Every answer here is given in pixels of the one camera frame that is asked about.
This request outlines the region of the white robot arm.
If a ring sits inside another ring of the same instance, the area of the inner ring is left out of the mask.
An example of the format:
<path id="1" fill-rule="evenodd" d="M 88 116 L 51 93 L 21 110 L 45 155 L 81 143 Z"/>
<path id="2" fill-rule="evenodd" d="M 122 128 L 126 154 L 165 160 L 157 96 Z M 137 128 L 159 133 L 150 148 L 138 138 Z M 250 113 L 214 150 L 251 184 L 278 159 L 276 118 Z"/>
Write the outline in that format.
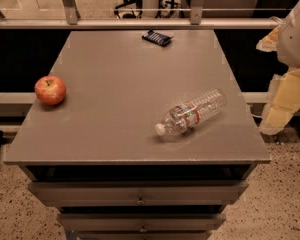
<path id="1" fill-rule="evenodd" d="M 278 61 L 288 67 L 283 76 L 274 74 L 270 81 L 259 126 L 262 134 L 276 135 L 300 109 L 300 0 L 256 49 L 275 51 Z"/>

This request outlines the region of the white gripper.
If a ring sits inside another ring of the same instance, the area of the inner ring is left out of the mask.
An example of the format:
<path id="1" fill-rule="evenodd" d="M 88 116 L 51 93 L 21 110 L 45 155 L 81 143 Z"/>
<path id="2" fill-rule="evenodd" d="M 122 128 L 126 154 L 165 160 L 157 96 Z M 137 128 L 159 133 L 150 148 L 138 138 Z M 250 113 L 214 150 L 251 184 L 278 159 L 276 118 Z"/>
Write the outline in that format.
<path id="1" fill-rule="evenodd" d="M 283 76 L 275 74 L 270 81 L 259 130 L 265 135 L 276 135 L 300 109 L 300 15 L 287 17 L 280 27 L 258 41 L 256 49 L 277 50 L 281 63 L 296 67 L 289 68 Z"/>

